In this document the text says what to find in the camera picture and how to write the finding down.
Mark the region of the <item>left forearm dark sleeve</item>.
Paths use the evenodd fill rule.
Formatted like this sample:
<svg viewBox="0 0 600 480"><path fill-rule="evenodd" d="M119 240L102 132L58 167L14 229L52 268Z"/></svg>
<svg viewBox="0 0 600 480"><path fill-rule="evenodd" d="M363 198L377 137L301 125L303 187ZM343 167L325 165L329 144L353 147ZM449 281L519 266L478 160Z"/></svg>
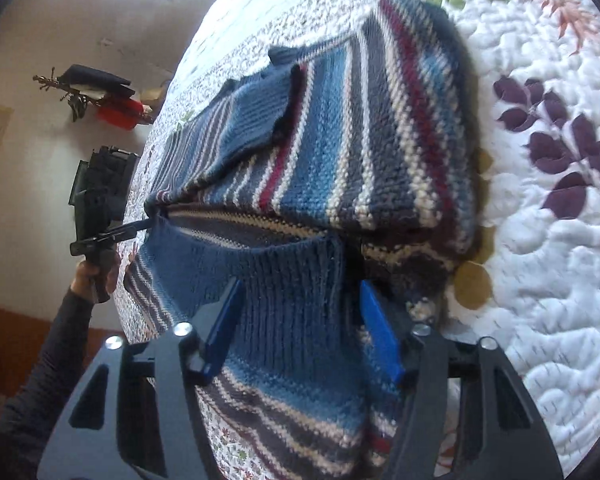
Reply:
<svg viewBox="0 0 600 480"><path fill-rule="evenodd" d="M0 411L0 479L34 479L58 417L82 373L94 308L91 285L73 284L31 373Z"/></svg>

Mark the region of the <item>person left hand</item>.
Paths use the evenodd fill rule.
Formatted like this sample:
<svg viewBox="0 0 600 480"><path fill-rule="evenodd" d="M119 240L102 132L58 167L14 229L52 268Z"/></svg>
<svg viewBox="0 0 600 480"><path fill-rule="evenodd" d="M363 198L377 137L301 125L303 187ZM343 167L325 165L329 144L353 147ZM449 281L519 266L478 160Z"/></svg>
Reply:
<svg viewBox="0 0 600 480"><path fill-rule="evenodd" d="M91 304L100 304L96 290L96 283L98 281L104 282L106 294L110 296L117 288L119 266L120 257L118 255L114 255L112 266L109 269L106 278L103 278L99 267L84 259L76 266L76 273L74 274L69 289L76 296L90 302Z"/></svg>

